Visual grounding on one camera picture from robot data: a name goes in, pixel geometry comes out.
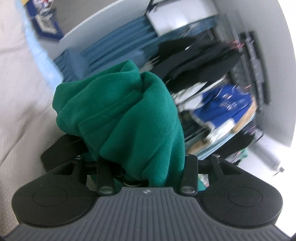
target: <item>green fabric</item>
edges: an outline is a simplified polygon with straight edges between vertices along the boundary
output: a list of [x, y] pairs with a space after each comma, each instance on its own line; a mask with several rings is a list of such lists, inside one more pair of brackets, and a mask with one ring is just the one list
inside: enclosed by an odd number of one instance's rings
[[204, 191], [206, 189], [207, 189], [207, 187], [203, 184], [203, 182], [200, 179], [198, 179], [198, 190]]
[[163, 82], [126, 61], [83, 81], [62, 83], [57, 124], [81, 136], [90, 153], [117, 162], [150, 187], [177, 186], [185, 145], [177, 109]]

